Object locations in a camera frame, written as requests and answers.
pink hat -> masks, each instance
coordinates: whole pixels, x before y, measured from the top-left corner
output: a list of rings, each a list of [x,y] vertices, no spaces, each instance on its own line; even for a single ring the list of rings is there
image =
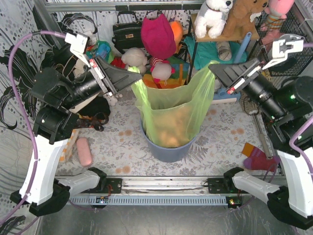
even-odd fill
[[[176,51],[174,34],[164,14],[155,20],[143,19],[141,39],[147,52],[158,59],[167,59]]]

dog collar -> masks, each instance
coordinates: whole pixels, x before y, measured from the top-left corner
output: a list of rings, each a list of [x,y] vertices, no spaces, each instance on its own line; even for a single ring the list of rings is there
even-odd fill
[[[207,3],[205,3],[205,4],[206,4],[207,8],[209,8],[211,11],[221,12],[221,13],[222,13],[222,21],[226,21],[226,20],[227,20],[227,17],[228,17],[228,14],[227,14],[227,13],[222,12],[222,11],[218,11],[218,10],[214,10],[214,9],[212,9],[211,7],[209,7],[209,6],[207,5]]]

black wire rack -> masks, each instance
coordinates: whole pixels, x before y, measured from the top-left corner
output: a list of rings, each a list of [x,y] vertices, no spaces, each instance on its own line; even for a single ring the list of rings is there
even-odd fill
[[[300,27],[300,23],[297,21],[295,15],[291,12],[287,14],[287,19],[285,20],[276,20],[268,23],[267,14],[263,13],[256,20],[256,29],[260,35],[260,44],[264,45],[262,54],[266,61],[269,61],[271,58],[271,45],[272,42],[268,44],[263,44],[266,42],[269,35],[276,34],[296,34],[303,36],[305,38],[305,43],[307,39],[305,33]],[[313,49],[304,48],[302,52],[288,54],[287,61],[280,63],[276,66],[269,68],[269,73],[272,77],[275,76],[298,76],[306,66],[313,59]]]

colorful sock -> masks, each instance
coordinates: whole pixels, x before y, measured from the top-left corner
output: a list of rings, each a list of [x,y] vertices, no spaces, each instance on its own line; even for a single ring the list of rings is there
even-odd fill
[[[246,143],[244,149],[242,151],[248,158],[244,160],[245,168],[249,170],[268,170],[269,167],[273,164],[279,164],[280,158],[278,156],[274,156],[272,159],[266,159],[265,153],[259,148],[253,145]]]

black handbag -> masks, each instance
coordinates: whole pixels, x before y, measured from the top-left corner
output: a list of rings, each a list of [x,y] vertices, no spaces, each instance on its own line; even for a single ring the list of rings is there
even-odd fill
[[[119,23],[120,15],[133,15],[135,22],[131,23]],[[133,11],[121,11],[117,14],[117,23],[113,25],[112,42],[115,48],[124,54],[123,49],[130,49],[132,47],[143,48],[144,45],[141,40],[141,26],[142,23],[138,20],[135,12]]]

